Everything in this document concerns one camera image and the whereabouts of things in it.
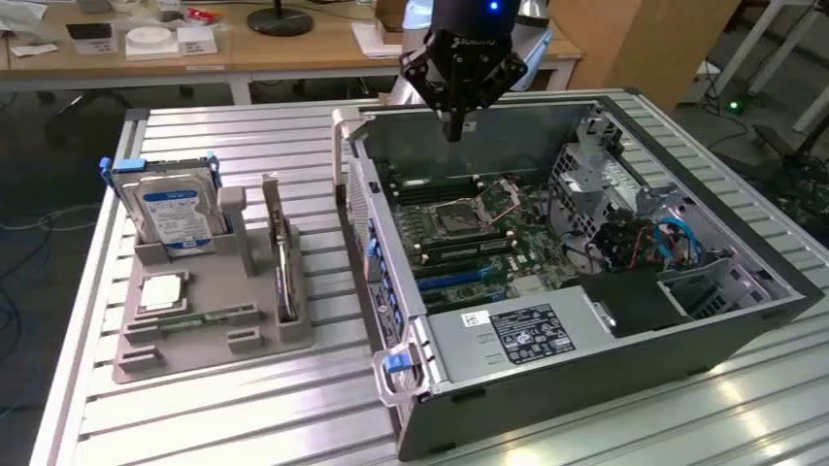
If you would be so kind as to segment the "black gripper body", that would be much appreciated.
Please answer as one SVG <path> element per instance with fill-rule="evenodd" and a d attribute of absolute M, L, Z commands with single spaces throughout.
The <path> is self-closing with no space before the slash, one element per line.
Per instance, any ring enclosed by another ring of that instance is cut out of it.
<path fill-rule="evenodd" d="M 479 54 L 507 54 L 516 1 L 436 1 L 424 46 L 448 84 L 456 109 L 456 65 Z"/>

